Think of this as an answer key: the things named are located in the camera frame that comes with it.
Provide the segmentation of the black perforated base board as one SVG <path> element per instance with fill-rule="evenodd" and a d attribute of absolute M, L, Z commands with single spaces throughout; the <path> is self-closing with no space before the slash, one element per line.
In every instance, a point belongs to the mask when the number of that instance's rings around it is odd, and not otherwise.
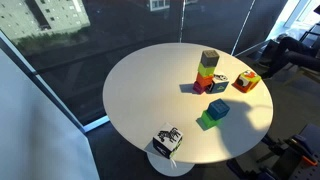
<path fill-rule="evenodd" d="M 298 163 L 289 171 L 287 180 L 320 180 L 320 128 L 307 124 L 287 142 L 298 156 Z"/>

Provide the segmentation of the orange block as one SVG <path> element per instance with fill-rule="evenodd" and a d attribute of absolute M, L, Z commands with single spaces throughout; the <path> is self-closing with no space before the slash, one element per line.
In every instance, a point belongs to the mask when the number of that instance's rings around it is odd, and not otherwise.
<path fill-rule="evenodd" d="M 197 74 L 196 81 L 201 87 L 209 86 L 212 83 L 213 76 L 203 77 L 200 73 Z"/>

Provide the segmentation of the lime green block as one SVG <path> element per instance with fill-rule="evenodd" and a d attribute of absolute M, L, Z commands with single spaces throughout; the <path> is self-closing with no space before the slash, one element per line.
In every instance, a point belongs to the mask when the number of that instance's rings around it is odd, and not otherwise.
<path fill-rule="evenodd" d="M 206 76 L 212 76 L 214 74 L 215 71 L 215 67 L 205 67 L 202 63 L 199 63 L 198 66 L 198 73 L 202 76 L 202 77 L 206 77 Z"/>

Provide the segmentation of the magenta block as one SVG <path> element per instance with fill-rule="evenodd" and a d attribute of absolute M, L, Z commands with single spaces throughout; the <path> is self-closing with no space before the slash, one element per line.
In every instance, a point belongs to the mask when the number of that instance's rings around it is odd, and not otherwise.
<path fill-rule="evenodd" d="M 193 90 L 197 94 L 202 94 L 206 90 L 206 87 L 202 87 L 197 81 L 195 81 L 193 84 Z"/>

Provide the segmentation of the zebra picture soft cube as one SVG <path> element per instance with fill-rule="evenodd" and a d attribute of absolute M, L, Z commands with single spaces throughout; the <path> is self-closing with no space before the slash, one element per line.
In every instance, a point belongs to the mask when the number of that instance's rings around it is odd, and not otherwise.
<path fill-rule="evenodd" d="M 165 123 L 153 136 L 153 147 L 167 159 L 171 159 L 181 145 L 183 133 L 175 126 Z"/>

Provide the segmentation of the colorful house soft cube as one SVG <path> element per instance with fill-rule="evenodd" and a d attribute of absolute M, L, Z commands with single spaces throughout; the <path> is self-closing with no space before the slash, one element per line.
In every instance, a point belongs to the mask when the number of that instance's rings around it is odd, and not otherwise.
<path fill-rule="evenodd" d="M 251 70 L 246 70 L 242 72 L 235 82 L 233 86 L 243 93 L 247 93 L 251 91 L 261 80 L 261 77 Z"/>

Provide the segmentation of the owl picture soft cube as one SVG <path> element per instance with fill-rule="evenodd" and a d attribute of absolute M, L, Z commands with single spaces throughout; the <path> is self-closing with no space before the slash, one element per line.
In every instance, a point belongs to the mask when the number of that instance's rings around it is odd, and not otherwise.
<path fill-rule="evenodd" d="M 212 79 L 212 84 L 208 87 L 209 93 L 223 92 L 229 84 L 229 78 L 224 74 L 215 74 Z"/>

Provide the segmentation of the black orange clamp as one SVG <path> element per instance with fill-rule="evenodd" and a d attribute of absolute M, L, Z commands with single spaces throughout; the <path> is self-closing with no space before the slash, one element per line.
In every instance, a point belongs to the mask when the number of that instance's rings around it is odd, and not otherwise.
<path fill-rule="evenodd" d="M 306 143 L 306 138 L 296 134 L 286 140 L 286 143 L 293 149 L 295 149 L 301 156 L 302 159 L 312 166 L 316 166 L 318 161 L 314 157 L 314 151 Z"/>

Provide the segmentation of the blue block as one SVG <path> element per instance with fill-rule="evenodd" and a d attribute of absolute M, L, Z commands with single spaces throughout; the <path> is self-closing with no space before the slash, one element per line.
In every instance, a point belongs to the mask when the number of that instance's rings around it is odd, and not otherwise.
<path fill-rule="evenodd" d="M 214 120 L 219 120 L 226 116 L 229 110 L 230 107 L 222 99 L 217 99 L 209 104 L 207 112 Z"/>

